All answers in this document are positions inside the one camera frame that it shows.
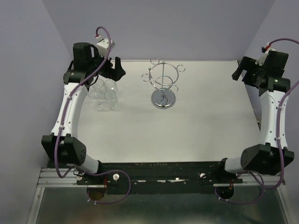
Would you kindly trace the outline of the clear wine glass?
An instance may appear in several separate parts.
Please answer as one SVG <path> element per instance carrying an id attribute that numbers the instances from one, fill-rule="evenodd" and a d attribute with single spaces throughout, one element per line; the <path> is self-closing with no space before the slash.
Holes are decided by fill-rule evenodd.
<path id="1" fill-rule="evenodd" d="M 118 87 L 117 87 L 117 84 L 114 80 L 107 79 L 104 82 L 104 86 L 105 86 L 106 91 L 112 90 L 118 95 Z"/>
<path id="2" fill-rule="evenodd" d="M 105 107 L 106 107 L 106 101 L 105 99 L 103 98 L 97 98 L 97 101 L 96 101 L 96 109 L 101 111 L 101 110 L 104 110 Z"/>
<path id="3" fill-rule="evenodd" d="M 118 99 L 115 91 L 106 91 L 104 94 L 104 99 L 110 110 L 116 110 L 118 108 Z"/>
<path id="4" fill-rule="evenodd" d="M 90 86 L 88 96 L 92 99 L 104 98 L 105 92 L 106 88 L 104 81 L 102 79 L 98 79 L 94 85 Z"/>

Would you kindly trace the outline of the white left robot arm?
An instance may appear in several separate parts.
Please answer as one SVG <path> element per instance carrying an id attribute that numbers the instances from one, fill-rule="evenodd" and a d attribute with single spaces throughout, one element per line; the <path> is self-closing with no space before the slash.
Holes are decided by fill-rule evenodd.
<path id="1" fill-rule="evenodd" d="M 121 59 L 111 63 L 110 51 L 115 46 L 107 38 L 96 45 L 78 42 L 73 45 L 73 60 L 63 75 L 64 95 L 58 118 L 49 135 L 43 135 L 41 144 L 56 168 L 59 164 L 85 171 L 93 184 L 103 181 L 101 162 L 91 158 L 86 146 L 78 139 L 78 122 L 83 102 L 94 76 L 101 75 L 119 81 L 125 74 Z"/>

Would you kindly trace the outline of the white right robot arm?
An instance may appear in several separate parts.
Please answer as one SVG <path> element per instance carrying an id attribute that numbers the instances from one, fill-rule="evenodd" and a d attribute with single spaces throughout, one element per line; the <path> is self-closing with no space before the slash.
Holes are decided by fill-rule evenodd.
<path id="1" fill-rule="evenodd" d="M 224 166 L 216 169 L 215 178 L 221 183 L 231 179 L 232 174 L 255 171 L 263 175 L 276 175 L 281 171 L 281 162 L 289 165 L 294 152 L 288 150 L 285 138 L 286 93 L 291 88 L 289 79 L 283 78 L 288 60 L 287 53 L 274 49 L 266 50 L 259 59 L 243 57 L 233 80 L 242 77 L 245 85 L 256 87 L 262 106 L 259 143 L 243 150 L 237 158 L 224 159 Z"/>

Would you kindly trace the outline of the chrome wine glass rack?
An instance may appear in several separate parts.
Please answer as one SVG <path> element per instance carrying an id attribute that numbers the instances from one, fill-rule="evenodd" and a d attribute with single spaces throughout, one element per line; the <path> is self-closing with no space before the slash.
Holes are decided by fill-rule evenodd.
<path id="1" fill-rule="evenodd" d="M 179 90 L 176 82 L 180 73 L 185 72 L 184 65 L 173 65 L 169 62 L 160 61 L 158 58 L 150 59 L 151 67 L 148 67 L 148 72 L 141 75 L 144 82 L 150 83 L 155 89 L 151 95 L 152 104 L 158 109 L 170 109 L 176 103 L 176 95 L 172 88 Z M 174 78 L 166 75 L 165 70 L 169 67 L 174 70 Z"/>

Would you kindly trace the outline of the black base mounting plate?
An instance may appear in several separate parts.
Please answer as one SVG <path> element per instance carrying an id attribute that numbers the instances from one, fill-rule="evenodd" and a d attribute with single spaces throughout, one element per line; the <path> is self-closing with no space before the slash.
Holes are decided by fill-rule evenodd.
<path id="1" fill-rule="evenodd" d="M 84 174 L 78 185 L 106 188 L 111 195 L 212 194 L 216 185 L 242 183 L 222 161 L 103 163 L 104 176 Z"/>

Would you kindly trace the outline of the left aluminium frame rail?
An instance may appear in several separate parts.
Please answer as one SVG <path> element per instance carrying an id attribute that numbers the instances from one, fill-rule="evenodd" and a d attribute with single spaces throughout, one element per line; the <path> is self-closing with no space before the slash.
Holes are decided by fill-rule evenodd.
<path id="1" fill-rule="evenodd" d="M 37 187 L 44 188 L 71 188 L 77 186 L 76 176 L 73 174 L 74 169 L 70 170 L 65 178 L 57 175 L 55 168 L 42 168 L 38 177 Z"/>

